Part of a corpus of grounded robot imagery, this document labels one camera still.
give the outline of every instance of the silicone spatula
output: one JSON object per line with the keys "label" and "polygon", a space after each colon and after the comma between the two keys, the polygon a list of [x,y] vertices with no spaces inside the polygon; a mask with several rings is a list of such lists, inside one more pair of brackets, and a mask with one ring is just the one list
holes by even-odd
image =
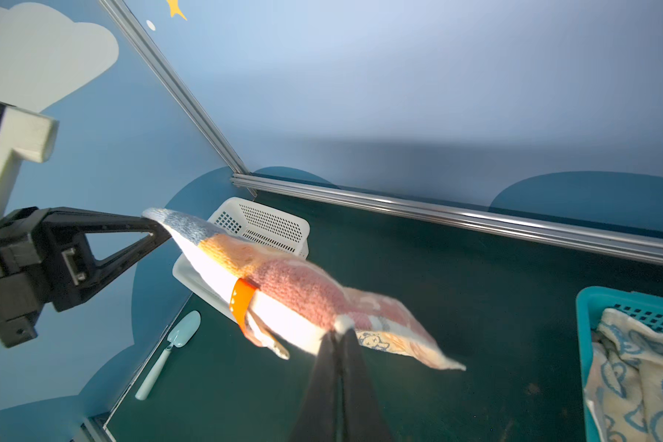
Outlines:
{"label": "silicone spatula", "polygon": [[169,354],[172,353],[172,347],[183,347],[189,339],[192,338],[192,335],[199,329],[199,324],[201,324],[201,315],[198,311],[193,311],[187,314],[182,318],[181,321],[175,325],[172,331],[169,332],[167,340],[169,345],[166,349],[162,350],[155,365],[150,369],[147,377],[143,381],[143,384],[140,385],[138,392],[135,393],[135,399],[145,400],[152,390],[152,386],[155,384],[155,381],[159,377],[159,373],[162,371],[162,367],[165,366]]}

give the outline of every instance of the yellow star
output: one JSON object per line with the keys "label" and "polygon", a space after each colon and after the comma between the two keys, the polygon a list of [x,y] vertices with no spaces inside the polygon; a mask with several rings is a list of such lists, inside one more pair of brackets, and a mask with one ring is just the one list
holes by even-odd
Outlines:
{"label": "yellow star", "polygon": [[182,13],[182,10],[179,9],[179,0],[167,0],[169,5],[169,16],[174,17],[175,14],[181,15],[183,19],[186,20],[185,14]]}

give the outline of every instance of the white plastic basket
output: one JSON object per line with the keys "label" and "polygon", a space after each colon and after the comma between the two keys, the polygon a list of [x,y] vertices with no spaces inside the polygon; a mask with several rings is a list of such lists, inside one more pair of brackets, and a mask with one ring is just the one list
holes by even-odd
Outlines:
{"label": "white plastic basket", "polygon": [[[229,198],[208,219],[224,228],[229,235],[246,238],[256,243],[307,258],[309,223],[277,208],[267,207],[242,198]],[[221,299],[194,270],[184,254],[172,268],[172,274],[197,296],[233,320],[228,304]]]}

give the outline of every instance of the pink towel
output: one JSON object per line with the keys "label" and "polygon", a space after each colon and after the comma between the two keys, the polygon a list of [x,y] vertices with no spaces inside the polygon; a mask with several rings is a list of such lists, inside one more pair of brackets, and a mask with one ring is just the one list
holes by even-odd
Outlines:
{"label": "pink towel", "polygon": [[[343,287],[327,272],[302,258],[265,245],[229,236],[202,219],[163,208],[150,208],[146,218],[168,229],[204,281],[221,285],[227,274],[256,288],[244,329],[256,345],[279,356],[286,351],[266,331],[316,354],[321,337],[354,328],[364,347],[412,356],[426,366],[464,370],[447,358],[437,342],[397,299]],[[226,302],[231,294],[217,291]]]}

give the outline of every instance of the metal rail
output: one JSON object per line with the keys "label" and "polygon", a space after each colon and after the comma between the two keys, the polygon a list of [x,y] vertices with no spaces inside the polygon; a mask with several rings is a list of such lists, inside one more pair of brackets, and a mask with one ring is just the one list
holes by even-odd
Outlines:
{"label": "metal rail", "polygon": [[123,0],[99,0],[101,6],[120,27],[124,35],[130,40],[159,80],[168,89],[169,93],[182,106],[189,118],[199,128],[208,142],[221,155],[234,173],[250,173],[243,161],[235,153],[231,145],[223,137],[221,131],[211,120],[192,92],[186,87],[184,81],[169,64],[165,56],[159,51],[157,45],[150,38]]}
{"label": "metal rail", "polygon": [[233,184],[340,206],[663,265],[663,239],[234,174]]}

